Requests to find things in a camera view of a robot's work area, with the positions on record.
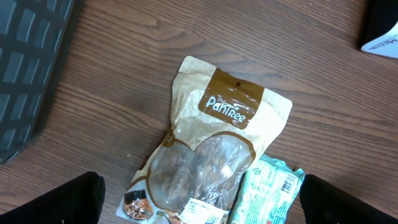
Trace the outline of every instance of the wood grain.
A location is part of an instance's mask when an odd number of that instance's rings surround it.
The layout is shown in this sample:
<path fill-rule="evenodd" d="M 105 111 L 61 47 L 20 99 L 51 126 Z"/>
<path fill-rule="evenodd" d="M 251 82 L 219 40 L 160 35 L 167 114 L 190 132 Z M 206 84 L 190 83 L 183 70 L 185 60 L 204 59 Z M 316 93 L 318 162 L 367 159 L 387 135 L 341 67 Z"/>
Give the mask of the wood grain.
<path fill-rule="evenodd" d="M 0 167 L 0 213 L 93 170 L 100 223 L 170 127 L 193 55 L 292 100 L 266 151 L 398 217 L 398 61 L 358 51 L 365 3 L 87 0 L 39 140 Z M 305 223 L 299 200 L 287 223 Z"/>

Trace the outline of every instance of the pantree bag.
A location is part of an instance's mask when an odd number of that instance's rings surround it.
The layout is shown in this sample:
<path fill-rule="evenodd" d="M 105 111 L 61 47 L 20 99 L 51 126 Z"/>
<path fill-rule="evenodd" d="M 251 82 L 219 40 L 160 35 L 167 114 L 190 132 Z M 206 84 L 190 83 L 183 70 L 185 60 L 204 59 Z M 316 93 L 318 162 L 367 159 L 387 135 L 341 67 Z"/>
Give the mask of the pantree bag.
<path fill-rule="evenodd" d="M 242 174 L 282 132 L 292 102 L 188 56 L 172 127 L 136 172 L 117 215 L 137 223 L 224 223 Z"/>

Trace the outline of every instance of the black object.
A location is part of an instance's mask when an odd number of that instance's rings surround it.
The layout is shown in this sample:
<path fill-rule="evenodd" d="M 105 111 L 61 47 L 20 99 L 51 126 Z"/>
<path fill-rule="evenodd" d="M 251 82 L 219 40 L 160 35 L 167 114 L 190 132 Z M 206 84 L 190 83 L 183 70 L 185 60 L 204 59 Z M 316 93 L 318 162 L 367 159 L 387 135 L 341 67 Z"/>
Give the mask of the black object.
<path fill-rule="evenodd" d="M 95 172 L 76 179 L 0 215 L 2 224 L 95 224 L 100 219 L 105 182 Z"/>
<path fill-rule="evenodd" d="M 37 139 L 82 0 L 0 0 L 0 164 Z"/>
<path fill-rule="evenodd" d="M 306 175 L 300 189 L 300 202 L 307 224 L 397 224 L 398 220 L 339 188 Z"/>
<path fill-rule="evenodd" d="M 370 14 L 366 15 L 366 33 L 361 45 L 364 45 L 389 32 L 398 22 L 398 1 L 368 0 Z"/>

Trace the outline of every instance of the plastic bag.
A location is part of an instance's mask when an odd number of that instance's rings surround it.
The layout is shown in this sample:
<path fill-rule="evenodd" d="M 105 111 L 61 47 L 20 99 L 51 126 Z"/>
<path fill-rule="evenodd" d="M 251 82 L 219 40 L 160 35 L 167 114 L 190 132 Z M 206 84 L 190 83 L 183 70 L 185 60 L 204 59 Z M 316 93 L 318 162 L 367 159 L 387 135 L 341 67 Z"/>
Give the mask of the plastic bag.
<path fill-rule="evenodd" d="M 243 173 L 282 131 L 291 107 L 262 86 L 186 57 L 173 82 L 172 127 L 136 172 L 117 215 L 138 223 L 223 223 Z"/>
<path fill-rule="evenodd" d="M 245 174 L 231 212 L 232 224 L 283 224 L 304 181 L 304 171 L 262 155 Z"/>

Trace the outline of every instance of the brown label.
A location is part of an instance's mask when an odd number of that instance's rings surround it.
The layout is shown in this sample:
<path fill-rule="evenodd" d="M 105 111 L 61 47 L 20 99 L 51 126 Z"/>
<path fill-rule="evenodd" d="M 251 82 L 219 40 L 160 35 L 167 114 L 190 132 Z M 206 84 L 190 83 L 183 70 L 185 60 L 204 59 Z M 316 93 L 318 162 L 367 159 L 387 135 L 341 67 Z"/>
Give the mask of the brown label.
<path fill-rule="evenodd" d="M 172 147 L 175 142 L 175 136 L 173 133 L 173 129 L 170 129 L 169 133 L 167 133 L 166 137 L 163 139 L 162 145 L 164 147 Z"/>
<path fill-rule="evenodd" d="M 217 68 L 198 107 L 210 116 L 245 129 L 257 112 L 263 92 L 264 87 Z"/>

